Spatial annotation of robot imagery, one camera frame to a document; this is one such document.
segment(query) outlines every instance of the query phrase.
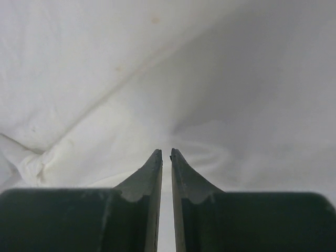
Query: dark metal tool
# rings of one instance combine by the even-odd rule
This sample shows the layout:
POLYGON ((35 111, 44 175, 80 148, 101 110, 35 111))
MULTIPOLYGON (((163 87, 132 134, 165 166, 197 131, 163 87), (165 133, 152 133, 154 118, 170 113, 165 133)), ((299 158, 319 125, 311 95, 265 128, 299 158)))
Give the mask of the dark metal tool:
POLYGON ((0 196, 0 251, 156 251, 162 153, 111 189, 15 189, 0 196))
MULTIPOLYGON (((173 149, 177 252, 336 251, 336 213, 315 193, 225 193, 173 149)), ((0 251, 157 251, 162 153, 111 189, 0 195, 0 251)))
POLYGON ((336 214, 315 193, 225 193, 172 155, 177 252, 336 251, 336 214))

